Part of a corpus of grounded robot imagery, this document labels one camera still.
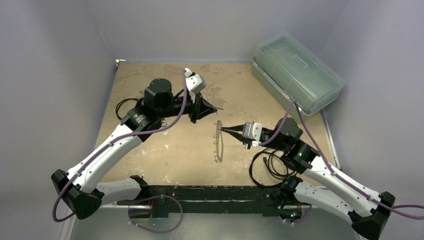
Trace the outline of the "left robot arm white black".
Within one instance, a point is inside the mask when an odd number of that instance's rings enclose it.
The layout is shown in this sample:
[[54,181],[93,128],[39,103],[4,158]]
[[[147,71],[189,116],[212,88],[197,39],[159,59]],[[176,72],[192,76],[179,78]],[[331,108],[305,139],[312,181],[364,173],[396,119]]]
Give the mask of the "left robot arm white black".
[[86,219],[101,206],[132,200],[138,205],[149,199],[142,177],[131,176],[122,181],[102,182],[103,176],[131,150],[152,134],[164,131],[162,121],[173,117],[178,121],[188,115],[195,123],[215,113],[216,107],[202,96],[205,80],[198,74],[183,78],[183,89],[173,95],[172,84],[164,78],[152,80],[134,108],[121,119],[110,136],[79,164],[69,170],[56,170],[51,180],[63,201],[78,219]]

